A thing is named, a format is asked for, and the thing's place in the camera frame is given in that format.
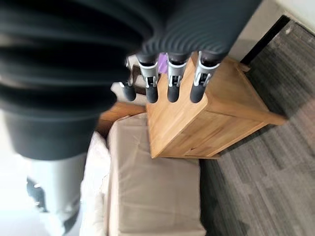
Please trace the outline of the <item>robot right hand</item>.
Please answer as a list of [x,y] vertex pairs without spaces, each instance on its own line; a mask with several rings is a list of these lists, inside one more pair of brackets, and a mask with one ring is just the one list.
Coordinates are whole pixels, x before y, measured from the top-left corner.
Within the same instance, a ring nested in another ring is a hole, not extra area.
[[80,211],[87,152],[119,82],[131,96],[127,57],[136,55],[150,103],[158,99],[158,56],[169,58],[174,102],[184,64],[200,52],[190,100],[254,14],[258,0],[3,0],[0,107],[15,152],[29,165],[27,192],[52,236]]

